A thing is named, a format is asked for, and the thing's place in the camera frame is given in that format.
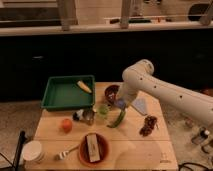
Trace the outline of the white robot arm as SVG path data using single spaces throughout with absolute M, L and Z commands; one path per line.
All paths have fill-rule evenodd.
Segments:
M 127 67 L 122 73 L 123 83 L 117 98 L 130 104 L 144 91 L 182 110 L 208 129 L 213 127 L 213 97 L 157 79 L 153 72 L 154 65 L 147 59 Z

